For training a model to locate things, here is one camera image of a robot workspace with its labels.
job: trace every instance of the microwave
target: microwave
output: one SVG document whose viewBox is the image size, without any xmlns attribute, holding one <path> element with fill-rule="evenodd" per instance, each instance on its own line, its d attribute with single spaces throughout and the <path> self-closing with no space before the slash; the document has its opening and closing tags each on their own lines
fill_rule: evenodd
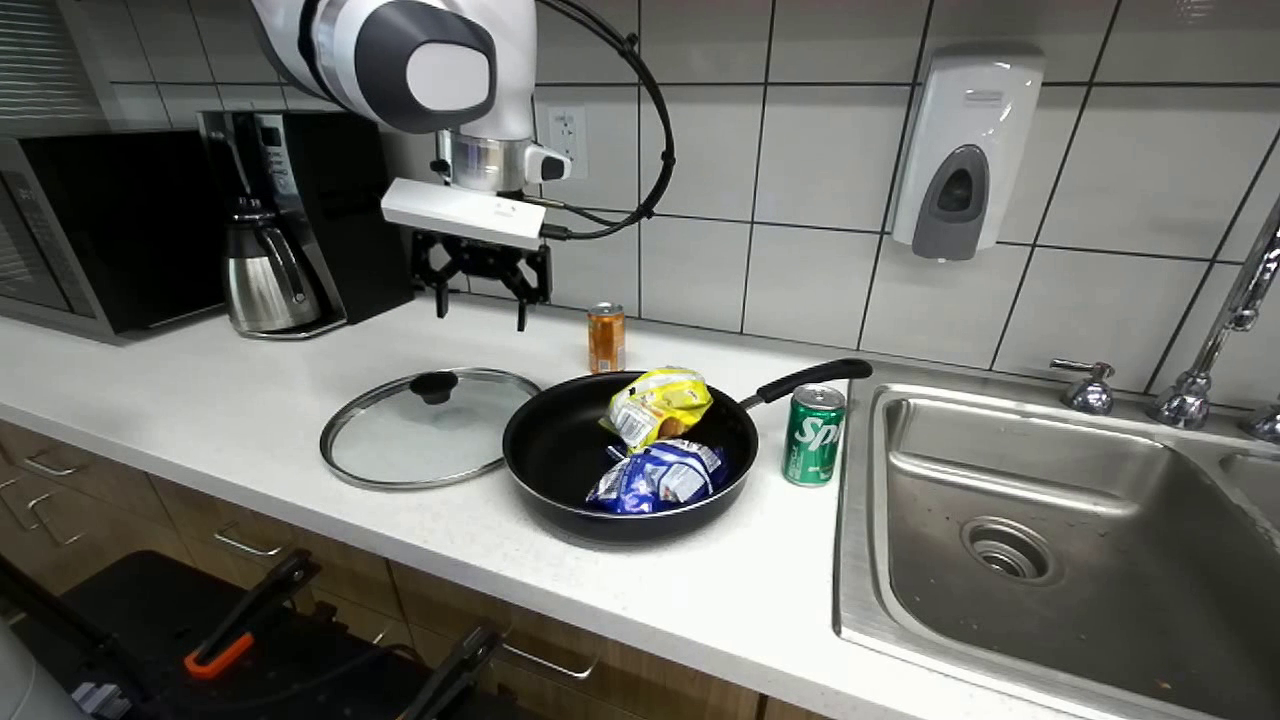
<svg viewBox="0 0 1280 720">
<path fill-rule="evenodd" d="M 0 311 L 134 340 L 224 308 L 224 203 L 199 131 L 0 130 Z"/>
</svg>

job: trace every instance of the sink drain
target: sink drain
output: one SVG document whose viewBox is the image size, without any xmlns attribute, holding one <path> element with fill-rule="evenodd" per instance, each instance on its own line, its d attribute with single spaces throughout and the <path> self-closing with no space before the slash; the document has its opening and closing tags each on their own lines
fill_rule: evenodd
<svg viewBox="0 0 1280 720">
<path fill-rule="evenodd" d="M 1042 535 L 1006 515 L 973 520 L 963 545 L 986 574 L 1006 582 L 1049 582 L 1054 569 Z"/>
</svg>

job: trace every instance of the pot lid handle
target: pot lid handle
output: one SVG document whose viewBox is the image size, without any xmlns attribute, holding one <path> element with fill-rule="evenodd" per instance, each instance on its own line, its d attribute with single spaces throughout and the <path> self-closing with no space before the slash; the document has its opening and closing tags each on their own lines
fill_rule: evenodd
<svg viewBox="0 0 1280 720">
<path fill-rule="evenodd" d="M 420 395 L 425 406 L 447 406 L 453 390 L 457 390 L 457 371 L 420 371 L 415 382 L 406 382 L 411 395 Z"/>
<path fill-rule="evenodd" d="M 742 409 L 783 400 L 783 395 L 792 395 L 800 385 L 864 382 L 864 375 L 872 375 L 872 366 L 864 366 L 864 360 L 854 360 L 854 356 L 841 356 L 841 360 L 813 366 L 813 370 L 805 370 L 805 371 L 778 375 L 778 382 L 771 382 L 771 385 L 758 385 L 755 395 L 742 400 Z"/>
</svg>

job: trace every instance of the cabinet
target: cabinet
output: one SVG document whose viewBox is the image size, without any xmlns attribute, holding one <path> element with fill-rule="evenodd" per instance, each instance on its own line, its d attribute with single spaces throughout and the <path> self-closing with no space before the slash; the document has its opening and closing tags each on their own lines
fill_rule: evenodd
<svg viewBox="0 0 1280 720">
<path fill-rule="evenodd" d="M 2 558 L 48 592 L 139 549 L 176 554 L 176 532 L 144 474 L 7 426 L 0 426 L 0 450 Z"/>
<path fill-rule="evenodd" d="M 399 603 L 380 558 L 356 554 L 328 535 L 269 520 L 261 514 L 155 485 L 173 524 L 179 528 L 179 562 L 253 588 L 286 549 L 309 549 L 319 577 L 294 598 L 305 608 L 328 603 L 353 638 L 406 646 Z"/>
<path fill-rule="evenodd" d="M 478 686 L 511 696 L 528 716 L 806 720 L 684 666 L 7 426 L 0 426 L 0 549 L 52 592 L 139 549 L 253 588 L 286 549 L 309 549 L 319 577 L 301 592 L 301 608 L 331 603 L 353 638 L 411 646 L 425 666 L 438 666 L 467 629 L 499 629 L 515 652 L 496 652 Z"/>
<path fill-rule="evenodd" d="M 746 688 L 699 676 L 673 660 L 613 646 L 425 574 L 392 569 L 392 582 L 405 602 L 411 646 L 429 666 L 438 666 L 473 623 L 499 629 L 506 646 L 532 652 L 534 660 L 499 652 L 484 674 L 484 688 L 515 696 L 528 716 L 755 720 L 758 696 Z"/>
</svg>

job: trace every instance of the stainless steel sink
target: stainless steel sink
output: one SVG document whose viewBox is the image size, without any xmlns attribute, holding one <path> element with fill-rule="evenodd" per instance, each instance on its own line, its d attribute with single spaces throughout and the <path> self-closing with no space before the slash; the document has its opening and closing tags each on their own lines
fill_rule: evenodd
<svg viewBox="0 0 1280 720">
<path fill-rule="evenodd" d="M 1015 393 L 867 406 L 841 638 L 1079 716 L 1280 716 L 1280 462 Z"/>
</svg>

